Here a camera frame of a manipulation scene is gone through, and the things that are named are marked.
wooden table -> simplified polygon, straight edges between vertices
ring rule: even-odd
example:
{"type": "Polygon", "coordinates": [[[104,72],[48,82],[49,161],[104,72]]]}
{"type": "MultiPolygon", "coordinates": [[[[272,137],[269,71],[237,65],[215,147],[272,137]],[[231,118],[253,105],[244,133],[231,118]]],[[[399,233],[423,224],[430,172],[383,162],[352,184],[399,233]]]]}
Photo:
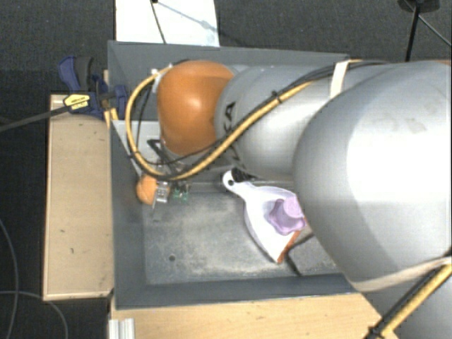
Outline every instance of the wooden table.
{"type": "MultiPolygon", "coordinates": [[[[52,118],[48,157],[44,299],[106,297],[114,284],[107,125],[52,118]]],[[[359,339],[379,320],[359,294],[125,311],[112,302],[109,314],[134,318],[137,339],[359,339]]]]}

yellow-black cable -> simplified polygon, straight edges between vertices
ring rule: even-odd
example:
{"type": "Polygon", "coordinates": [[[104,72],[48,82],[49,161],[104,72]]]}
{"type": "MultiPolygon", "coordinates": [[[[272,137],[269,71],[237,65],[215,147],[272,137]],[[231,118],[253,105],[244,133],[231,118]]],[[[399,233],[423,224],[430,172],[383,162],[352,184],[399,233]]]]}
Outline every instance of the yellow-black cable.
{"type": "Polygon", "coordinates": [[[411,313],[416,310],[436,289],[438,289],[452,275],[452,265],[449,263],[441,269],[397,312],[384,326],[381,336],[385,338],[399,327],[411,313]]]}
{"type": "MultiPolygon", "coordinates": [[[[151,167],[144,157],[139,152],[135,140],[133,139],[132,127],[131,127],[131,111],[133,108],[133,104],[136,101],[136,98],[141,94],[141,92],[151,84],[160,74],[166,73],[171,68],[165,68],[157,73],[147,77],[144,81],[142,81],[135,90],[132,92],[126,106],[124,121],[126,124],[126,135],[127,141],[129,143],[131,154],[135,157],[141,167],[148,171],[148,173],[155,175],[157,177],[164,177],[167,174],[165,172],[157,171],[155,168],[151,167]]],[[[208,157],[206,157],[203,161],[198,163],[196,166],[192,167],[189,171],[177,175],[175,177],[170,177],[168,181],[178,181],[180,179],[187,179],[200,171],[204,170],[210,163],[216,160],[223,152],[225,152],[252,124],[258,121],[261,117],[269,113],[271,110],[275,109],[282,102],[290,99],[295,94],[297,94],[300,90],[305,89],[308,85],[312,84],[313,81],[307,81],[300,85],[293,87],[282,95],[275,97],[275,99],[271,100],[268,104],[258,109],[256,112],[247,117],[208,157]]]]}

blue clamp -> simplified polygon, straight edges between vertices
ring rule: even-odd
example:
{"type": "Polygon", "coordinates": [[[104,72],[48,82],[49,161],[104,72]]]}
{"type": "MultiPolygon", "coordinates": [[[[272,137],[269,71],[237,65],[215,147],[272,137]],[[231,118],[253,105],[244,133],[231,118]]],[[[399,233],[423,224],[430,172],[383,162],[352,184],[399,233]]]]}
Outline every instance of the blue clamp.
{"type": "Polygon", "coordinates": [[[114,106],[118,110],[118,117],[124,119],[129,95],[124,85],[114,87],[114,93],[108,93],[108,85],[96,74],[91,75],[91,57],[67,56],[58,64],[58,74],[63,83],[67,85],[71,94],[83,93],[86,103],[72,106],[70,113],[87,114],[103,120],[104,109],[101,101],[116,98],[114,106]]]}

purple object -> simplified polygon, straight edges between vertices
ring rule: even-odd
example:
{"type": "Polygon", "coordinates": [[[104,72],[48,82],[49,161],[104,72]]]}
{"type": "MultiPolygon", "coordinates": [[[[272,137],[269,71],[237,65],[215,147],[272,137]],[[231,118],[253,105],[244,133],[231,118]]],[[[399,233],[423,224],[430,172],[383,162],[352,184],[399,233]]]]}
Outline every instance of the purple object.
{"type": "Polygon", "coordinates": [[[303,211],[296,196],[288,197],[285,200],[279,198],[268,214],[268,222],[283,235],[300,231],[306,225],[303,219],[303,211]]]}

dark gray floor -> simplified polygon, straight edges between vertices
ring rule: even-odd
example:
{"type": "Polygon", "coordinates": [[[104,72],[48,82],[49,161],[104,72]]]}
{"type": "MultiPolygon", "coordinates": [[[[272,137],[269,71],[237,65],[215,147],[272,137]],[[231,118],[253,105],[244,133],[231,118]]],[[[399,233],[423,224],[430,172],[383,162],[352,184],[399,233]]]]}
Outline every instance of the dark gray floor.
{"type": "MultiPolygon", "coordinates": [[[[69,54],[107,66],[114,38],[114,0],[0,0],[0,116],[19,119],[43,112],[49,94],[64,89],[56,65],[69,54]]],[[[451,39],[452,0],[424,17],[451,39]]],[[[399,0],[215,0],[225,46],[344,52],[353,57],[401,61],[412,14],[399,0]]],[[[413,59],[451,58],[451,49],[420,23],[413,59]]],[[[40,293],[46,184],[46,124],[0,133],[0,218],[19,262],[20,288],[40,293]]],[[[0,290],[13,288],[13,266],[0,234],[0,290]]],[[[13,298],[0,295],[0,338],[13,298]]],[[[70,338],[103,338],[106,300],[60,304],[70,338]]],[[[63,338],[47,305],[20,299],[12,338],[63,338]]]]}

